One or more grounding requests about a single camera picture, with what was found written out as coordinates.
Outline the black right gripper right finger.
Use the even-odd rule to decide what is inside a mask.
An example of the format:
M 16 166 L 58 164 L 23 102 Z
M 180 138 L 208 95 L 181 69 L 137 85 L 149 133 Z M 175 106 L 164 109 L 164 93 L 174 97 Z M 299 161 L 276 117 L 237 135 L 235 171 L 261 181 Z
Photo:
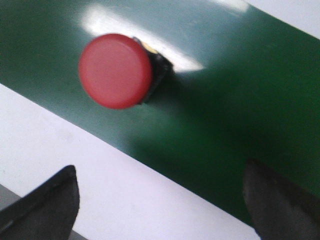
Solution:
M 262 240 L 318 240 L 320 199 L 264 163 L 249 159 L 243 197 Z

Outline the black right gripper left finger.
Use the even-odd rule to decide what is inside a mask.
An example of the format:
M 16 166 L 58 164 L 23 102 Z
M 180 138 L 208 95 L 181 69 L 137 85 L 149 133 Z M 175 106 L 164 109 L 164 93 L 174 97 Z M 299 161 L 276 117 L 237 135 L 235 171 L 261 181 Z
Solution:
M 67 240 L 80 208 L 76 169 L 67 165 L 0 212 L 2 240 Z

